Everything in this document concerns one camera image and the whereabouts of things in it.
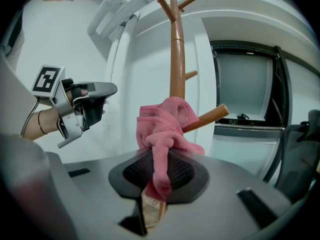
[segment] white wall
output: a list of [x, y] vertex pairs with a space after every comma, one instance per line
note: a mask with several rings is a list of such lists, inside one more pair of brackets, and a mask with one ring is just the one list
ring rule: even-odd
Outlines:
[[239, 165], [263, 179], [276, 155], [279, 141], [214, 135], [209, 156]]
[[283, 51], [295, 55], [320, 71], [319, 49], [306, 39], [302, 40], [288, 32], [292, 26], [287, 31], [273, 25], [273, 20], [266, 19], [266, 22], [261, 22], [263, 18], [258, 20], [258, 18], [251, 18], [249, 13], [241, 14], [236, 16], [232, 12], [205, 12], [203, 23], [209, 39], [247, 41], [271, 47], [280, 46]]
[[[42, 64], [65, 66], [65, 76], [77, 82], [103, 81], [111, 42], [95, 45], [87, 35], [87, 26], [98, 6], [94, 0], [32, 0], [25, 6], [25, 42], [16, 73], [28, 90]], [[45, 151], [58, 153], [64, 163], [107, 157], [103, 128], [103, 121], [97, 123], [81, 138], [61, 149], [57, 148], [63, 140], [59, 132], [35, 142]]]
[[225, 118], [237, 119], [241, 114], [251, 120], [265, 120], [270, 101], [272, 60], [249, 55], [219, 54], [220, 104], [228, 107]]
[[292, 90], [292, 125], [308, 121], [310, 110], [320, 110], [320, 77], [286, 59]]

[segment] white cabinet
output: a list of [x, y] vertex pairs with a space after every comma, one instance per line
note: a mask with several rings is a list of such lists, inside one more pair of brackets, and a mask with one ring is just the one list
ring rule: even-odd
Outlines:
[[308, 121], [310, 110], [320, 110], [320, 77], [286, 59], [292, 91], [292, 125]]
[[279, 142], [279, 138], [214, 135], [210, 156], [239, 165], [263, 179], [276, 156]]
[[253, 55], [218, 54], [220, 104], [237, 119], [241, 114], [250, 120], [264, 121], [270, 100], [273, 61]]

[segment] pink towel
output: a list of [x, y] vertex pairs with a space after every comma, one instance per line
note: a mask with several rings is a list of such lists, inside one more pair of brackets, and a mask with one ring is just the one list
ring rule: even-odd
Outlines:
[[142, 106], [139, 115], [136, 140], [140, 149], [152, 148], [153, 153], [154, 173], [145, 194], [165, 202], [172, 191], [167, 175], [169, 148], [205, 154], [201, 146], [188, 142], [182, 131], [199, 119], [190, 105], [179, 97], [167, 98], [158, 105]]

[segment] black strap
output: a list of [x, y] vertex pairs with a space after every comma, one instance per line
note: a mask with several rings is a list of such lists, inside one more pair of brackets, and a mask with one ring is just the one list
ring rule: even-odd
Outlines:
[[72, 95], [72, 100], [75, 100], [76, 98], [82, 97], [80, 86], [76, 86], [76, 87], [71, 88], [71, 95]]
[[12, 51], [12, 48], [15, 46], [16, 42], [17, 42], [17, 39], [18, 39], [18, 36], [20, 35], [21, 33], [21, 30], [22, 30], [22, 14], [23, 14], [23, 10], [21, 10], [19, 12], [20, 16], [12, 30], [12, 33], [10, 35], [10, 38], [9, 38], [9, 41], [8, 41], [8, 46], [11, 48], [11, 51]]
[[309, 112], [309, 122], [305, 127], [305, 133], [297, 140], [320, 142], [320, 110], [311, 110]]
[[44, 130], [42, 130], [42, 127], [40, 125], [40, 120], [39, 120], [39, 117], [40, 117], [40, 113], [42, 112], [43, 110], [41, 110], [39, 113], [38, 113], [38, 125], [39, 125], [39, 128], [41, 130], [41, 132], [44, 134], [44, 135], [47, 135], [47, 133], [44, 132]]
[[77, 177], [83, 174], [87, 174], [90, 173], [90, 170], [88, 168], [82, 168], [82, 169], [78, 169], [78, 170], [73, 170], [73, 171], [68, 171], [68, 174], [71, 178], [73, 177]]
[[267, 227], [277, 219], [277, 216], [251, 189], [241, 190], [237, 193], [237, 196], [261, 229]]

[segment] gray panel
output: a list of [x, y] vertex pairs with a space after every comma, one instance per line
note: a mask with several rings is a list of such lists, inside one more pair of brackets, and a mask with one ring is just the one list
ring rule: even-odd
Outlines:
[[309, 111], [320, 110], [320, 78], [304, 66], [284, 60], [291, 79], [291, 124], [308, 121]]
[[271, 223], [269, 226], [265, 227], [257, 234], [254, 234], [245, 240], [268, 240], [274, 239], [277, 234], [297, 215], [301, 207], [304, 205], [308, 197], [299, 200], [290, 209], [275, 222]]
[[312, 73], [316, 74], [319, 78], [320, 78], [320, 71], [318, 71], [317, 69], [315, 69], [313, 66], [311, 66], [310, 64], [308, 64], [307, 62], [305, 62], [304, 60], [286, 52], [286, 51], [282, 51], [282, 54], [284, 55], [286, 60], [292, 61], [294, 63], [299, 64], [300, 66], [306, 68], [307, 70], [311, 71]]
[[57, 154], [21, 137], [0, 135], [0, 142], [5, 186], [42, 232], [57, 240], [138, 239], [79, 191]]
[[114, 223], [119, 223], [125, 217], [132, 215], [136, 202], [119, 196], [109, 183], [109, 171], [116, 165], [136, 155], [137, 152], [130, 152], [125, 155], [99, 160], [69, 163], [65, 164], [64, 167], [68, 172], [82, 168], [90, 170], [89, 173], [73, 177], [73, 182], [94, 207]]
[[0, 133], [20, 134], [37, 99], [18, 80], [0, 52]]
[[219, 54], [220, 102], [230, 113], [259, 115], [267, 88], [268, 58]]
[[245, 137], [245, 138], [270, 138], [278, 139], [283, 136], [282, 128], [272, 127], [252, 127], [252, 126], [233, 126], [216, 124], [214, 126], [214, 135]]

